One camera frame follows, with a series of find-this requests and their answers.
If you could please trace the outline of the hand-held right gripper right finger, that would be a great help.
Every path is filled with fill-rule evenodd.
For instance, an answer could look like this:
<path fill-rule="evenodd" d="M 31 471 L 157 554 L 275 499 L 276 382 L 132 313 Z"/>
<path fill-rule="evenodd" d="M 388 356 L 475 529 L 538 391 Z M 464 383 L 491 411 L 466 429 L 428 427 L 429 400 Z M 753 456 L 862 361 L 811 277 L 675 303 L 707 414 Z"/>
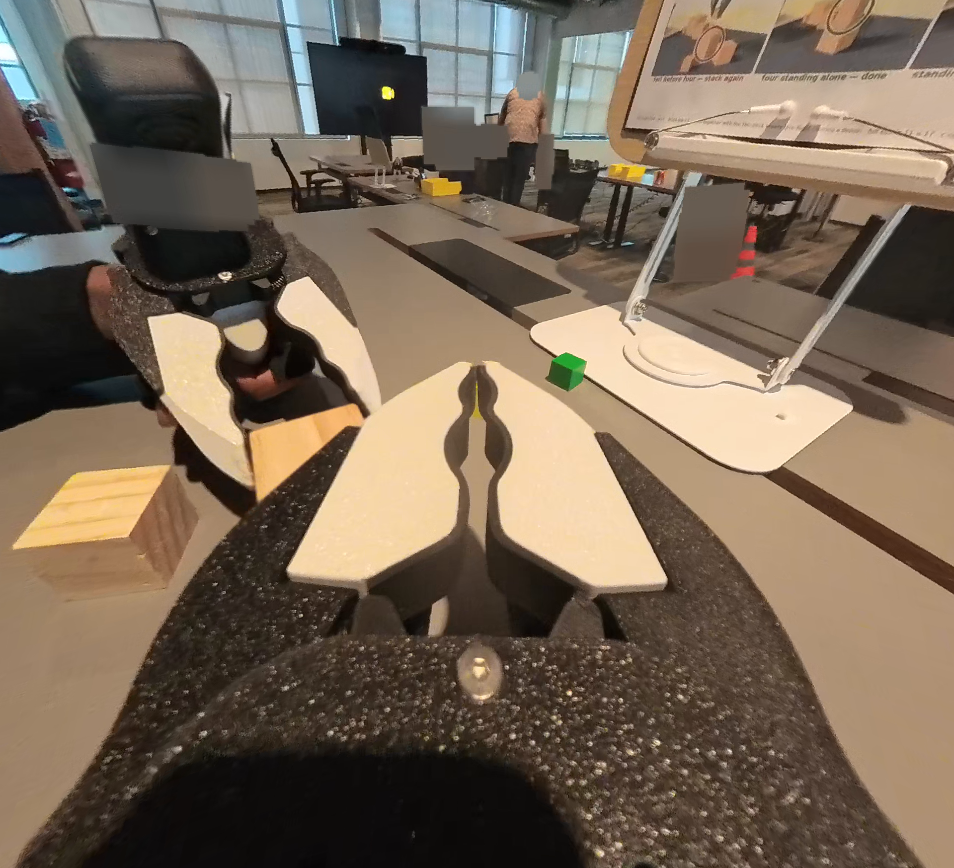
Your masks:
<path fill-rule="evenodd" d="M 603 594 L 660 591 L 668 577 L 590 424 L 497 361 L 481 365 L 487 548 Z"/>

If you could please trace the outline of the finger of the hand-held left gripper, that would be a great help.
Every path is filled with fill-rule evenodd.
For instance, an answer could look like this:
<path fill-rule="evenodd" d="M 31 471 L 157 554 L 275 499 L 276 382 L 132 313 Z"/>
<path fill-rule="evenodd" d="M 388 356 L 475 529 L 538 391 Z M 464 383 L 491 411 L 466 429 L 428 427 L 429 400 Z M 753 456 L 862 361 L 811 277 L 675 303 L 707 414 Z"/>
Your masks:
<path fill-rule="evenodd" d="M 211 464 L 252 488 L 245 432 L 235 415 L 233 390 L 220 370 L 221 330 L 192 315 L 150 316 L 148 327 L 162 404 Z"/>
<path fill-rule="evenodd" d="M 294 337 L 304 340 L 322 372 L 365 416 L 381 407 L 377 374 L 360 330 L 311 278 L 286 284 L 275 313 Z"/>

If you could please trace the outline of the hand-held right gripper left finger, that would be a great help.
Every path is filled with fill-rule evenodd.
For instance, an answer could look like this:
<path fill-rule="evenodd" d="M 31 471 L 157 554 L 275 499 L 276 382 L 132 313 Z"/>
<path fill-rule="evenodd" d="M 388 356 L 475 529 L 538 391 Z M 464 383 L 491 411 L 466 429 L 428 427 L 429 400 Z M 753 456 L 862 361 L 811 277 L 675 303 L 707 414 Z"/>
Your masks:
<path fill-rule="evenodd" d="M 469 522 L 462 465 L 475 393 L 475 366 L 461 361 L 364 422 L 287 567 L 289 580 L 361 595 L 448 595 Z"/>

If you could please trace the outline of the medium natural wooden cube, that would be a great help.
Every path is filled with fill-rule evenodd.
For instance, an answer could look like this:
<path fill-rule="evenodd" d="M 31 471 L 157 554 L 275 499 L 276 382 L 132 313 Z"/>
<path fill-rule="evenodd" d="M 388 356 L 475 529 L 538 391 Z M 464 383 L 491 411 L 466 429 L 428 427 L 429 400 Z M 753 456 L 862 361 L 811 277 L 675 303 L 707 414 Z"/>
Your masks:
<path fill-rule="evenodd" d="M 361 410 L 348 404 L 250 431 L 256 502 L 262 502 L 340 432 L 363 422 Z"/>

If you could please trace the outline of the large natural wooden cube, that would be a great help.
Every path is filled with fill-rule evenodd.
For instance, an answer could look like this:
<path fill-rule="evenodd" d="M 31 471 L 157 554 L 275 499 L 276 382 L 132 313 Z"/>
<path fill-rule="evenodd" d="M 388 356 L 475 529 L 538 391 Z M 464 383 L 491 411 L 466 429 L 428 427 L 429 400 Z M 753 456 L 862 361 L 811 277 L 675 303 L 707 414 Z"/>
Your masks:
<path fill-rule="evenodd" d="M 167 588 L 198 514 L 171 466 L 71 476 L 11 546 L 67 601 Z"/>

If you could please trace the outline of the person's left forearm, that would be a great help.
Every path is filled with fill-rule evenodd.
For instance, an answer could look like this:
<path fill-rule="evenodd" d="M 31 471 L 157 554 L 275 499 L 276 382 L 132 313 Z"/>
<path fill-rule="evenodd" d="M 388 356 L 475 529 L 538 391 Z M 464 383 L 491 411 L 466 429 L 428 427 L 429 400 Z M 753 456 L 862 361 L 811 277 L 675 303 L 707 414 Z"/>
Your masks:
<path fill-rule="evenodd" d="M 98 262 L 1 275 L 1 426 L 16 426 L 79 385 L 136 372 L 96 329 L 86 278 Z M 111 265 L 113 285 L 118 267 Z"/>

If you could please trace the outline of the person's left hand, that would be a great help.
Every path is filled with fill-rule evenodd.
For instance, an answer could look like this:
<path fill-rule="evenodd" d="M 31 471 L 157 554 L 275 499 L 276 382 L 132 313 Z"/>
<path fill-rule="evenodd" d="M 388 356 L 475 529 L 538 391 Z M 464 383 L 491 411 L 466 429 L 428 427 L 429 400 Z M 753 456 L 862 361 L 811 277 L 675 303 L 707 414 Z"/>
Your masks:
<path fill-rule="evenodd" d="M 86 278 L 86 292 L 89 303 L 90 317 L 98 332 L 108 341 L 115 344 L 113 332 L 113 278 L 112 266 L 95 264 L 89 268 Z M 153 405 L 155 416 L 160 426 L 167 429 L 177 427 L 177 421 L 171 412 L 156 397 Z"/>

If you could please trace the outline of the black office chair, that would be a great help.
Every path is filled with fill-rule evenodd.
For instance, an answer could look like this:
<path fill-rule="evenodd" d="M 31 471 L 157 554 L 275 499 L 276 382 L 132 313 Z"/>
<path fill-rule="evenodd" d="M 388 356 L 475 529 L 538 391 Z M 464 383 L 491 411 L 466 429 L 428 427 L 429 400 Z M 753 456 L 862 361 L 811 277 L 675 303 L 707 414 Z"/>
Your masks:
<path fill-rule="evenodd" d="M 294 173 L 278 140 L 271 138 L 269 143 L 271 154 L 287 173 L 293 212 L 315 214 L 354 207 L 347 187 L 337 176 L 316 169 Z"/>

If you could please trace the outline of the white and wood document stand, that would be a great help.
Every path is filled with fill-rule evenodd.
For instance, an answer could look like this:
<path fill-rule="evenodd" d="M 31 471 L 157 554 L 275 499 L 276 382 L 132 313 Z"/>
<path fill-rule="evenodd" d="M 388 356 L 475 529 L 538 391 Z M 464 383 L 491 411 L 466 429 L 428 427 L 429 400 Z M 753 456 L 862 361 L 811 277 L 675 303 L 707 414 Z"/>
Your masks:
<path fill-rule="evenodd" d="M 781 142 L 699 130 L 630 132 L 624 121 L 652 25 L 643 3 L 614 88 L 608 131 L 623 159 L 680 171 L 683 180 L 626 303 L 544 322 L 532 328 L 531 338 L 547 351 L 584 358 L 591 381 L 716 463 L 757 474 L 774 471 L 851 413 L 841 391 L 795 373 L 915 207 L 952 210 L 952 151 Z M 669 324 L 648 309 L 650 285 L 670 243 L 682 245 L 687 238 L 677 230 L 680 220 L 701 211 L 702 180 L 715 176 L 871 197 L 896 208 L 796 349 L 767 363 L 729 339 Z"/>

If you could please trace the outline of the dark desk mat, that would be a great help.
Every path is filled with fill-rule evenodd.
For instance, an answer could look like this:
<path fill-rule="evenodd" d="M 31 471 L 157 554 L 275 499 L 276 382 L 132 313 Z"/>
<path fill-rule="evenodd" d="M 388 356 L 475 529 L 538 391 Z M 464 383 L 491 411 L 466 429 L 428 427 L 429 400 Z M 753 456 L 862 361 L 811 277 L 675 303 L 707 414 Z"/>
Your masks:
<path fill-rule="evenodd" d="M 512 310 L 569 294 L 560 283 L 460 238 L 412 245 L 415 260 L 481 301 Z"/>

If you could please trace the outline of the long grey office desk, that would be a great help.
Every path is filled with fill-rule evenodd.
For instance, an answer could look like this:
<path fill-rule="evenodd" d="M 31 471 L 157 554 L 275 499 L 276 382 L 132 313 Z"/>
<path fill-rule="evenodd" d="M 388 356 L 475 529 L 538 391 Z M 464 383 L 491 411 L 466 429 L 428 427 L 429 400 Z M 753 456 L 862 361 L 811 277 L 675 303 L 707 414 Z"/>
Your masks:
<path fill-rule="evenodd" d="M 522 243 L 534 240 L 564 239 L 570 248 L 579 245 L 577 224 L 532 212 L 481 195 L 460 194 L 431 196 L 422 194 L 414 181 L 405 175 L 375 178 L 375 168 L 368 157 L 326 158 L 310 156 L 319 171 L 340 180 L 345 190 L 357 201 L 385 205 L 434 205 L 435 207 L 478 228 L 493 229 L 509 241 Z"/>

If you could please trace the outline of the large black display screen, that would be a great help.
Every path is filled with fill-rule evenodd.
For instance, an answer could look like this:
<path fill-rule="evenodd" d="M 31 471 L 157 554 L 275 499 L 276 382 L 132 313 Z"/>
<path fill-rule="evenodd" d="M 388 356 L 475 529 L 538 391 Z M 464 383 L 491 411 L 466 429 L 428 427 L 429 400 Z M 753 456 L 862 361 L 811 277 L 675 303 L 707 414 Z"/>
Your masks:
<path fill-rule="evenodd" d="M 427 60 L 375 41 L 307 43 L 320 135 L 419 137 L 427 106 Z"/>

